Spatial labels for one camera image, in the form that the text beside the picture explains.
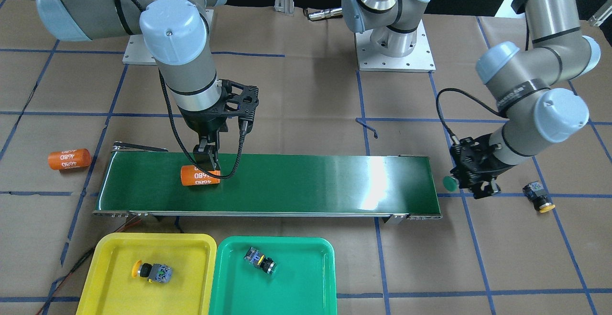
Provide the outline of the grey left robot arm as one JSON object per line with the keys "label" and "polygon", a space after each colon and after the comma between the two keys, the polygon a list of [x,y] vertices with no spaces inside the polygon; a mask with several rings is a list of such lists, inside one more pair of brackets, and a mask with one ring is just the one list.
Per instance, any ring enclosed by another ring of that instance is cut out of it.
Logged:
{"label": "grey left robot arm", "polygon": [[[341,0],[350,31],[371,31],[376,50],[402,57],[430,0]],[[494,114],[506,119],[495,132],[453,140],[453,182],[475,199],[499,193],[496,178],[547,147],[565,141],[588,121],[580,97],[554,84],[588,73],[601,58],[594,39],[584,36],[575,0],[513,0],[525,13],[533,47],[522,51],[512,42],[488,49],[476,71],[496,101]]]}

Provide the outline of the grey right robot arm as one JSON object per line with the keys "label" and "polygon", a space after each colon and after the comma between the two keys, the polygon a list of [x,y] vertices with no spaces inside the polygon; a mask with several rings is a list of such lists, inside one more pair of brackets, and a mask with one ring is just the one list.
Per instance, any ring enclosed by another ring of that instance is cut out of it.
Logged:
{"label": "grey right robot arm", "polygon": [[239,164],[243,141],[253,128],[258,87],[217,75],[208,45],[205,11],[227,0],[36,0],[46,29],[61,41],[141,34],[159,69],[164,97],[174,97],[198,144],[187,157],[211,175],[220,169],[218,147],[227,118],[237,117]]}

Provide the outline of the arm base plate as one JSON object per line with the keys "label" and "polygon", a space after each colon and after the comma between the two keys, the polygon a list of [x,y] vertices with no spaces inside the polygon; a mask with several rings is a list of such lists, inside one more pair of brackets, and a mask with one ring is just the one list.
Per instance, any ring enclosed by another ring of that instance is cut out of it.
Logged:
{"label": "arm base plate", "polygon": [[422,22],[411,33],[398,33],[388,27],[355,34],[360,71],[434,72],[433,54]]}
{"label": "arm base plate", "polygon": [[[208,27],[206,35],[206,47],[208,47],[210,45],[209,40],[214,21],[213,9],[205,10],[205,19]],[[142,34],[130,36],[122,63],[125,65],[156,66],[155,59],[147,49]]]}

